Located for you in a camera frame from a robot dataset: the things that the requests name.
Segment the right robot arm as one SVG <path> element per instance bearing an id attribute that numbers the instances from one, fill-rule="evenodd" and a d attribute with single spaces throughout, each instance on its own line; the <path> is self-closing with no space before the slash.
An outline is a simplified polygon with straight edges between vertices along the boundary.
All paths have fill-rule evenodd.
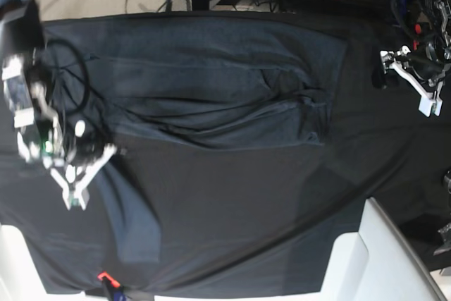
<path id="1" fill-rule="evenodd" d="M 81 72 L 82 98 L 71 109 L 62 95 L 59 65 L 44 61 L 56 45 L 73 53 Z M 86 209 L 89 184 L 118 148 L 99 127 L 87 127 L 82 118 L 69 120 L 89 102 L 89 73 L 69 41 L 45 38 L 36 0 L 1 0 L 1 84 L 20 157 L 43 165 L 61 188 L 67 209 Z"/>

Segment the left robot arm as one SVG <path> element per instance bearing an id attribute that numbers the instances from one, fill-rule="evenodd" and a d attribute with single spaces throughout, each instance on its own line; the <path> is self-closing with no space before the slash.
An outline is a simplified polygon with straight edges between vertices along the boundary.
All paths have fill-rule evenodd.
<path id="1" fill-rule="evenodd" d="M 420 96 L 418 110 L 439 116 L 450 75 L 450 0 L 390 0 L 390 10 L 410 43 L 379 52 L 381 87 L 398 75 Z"/>

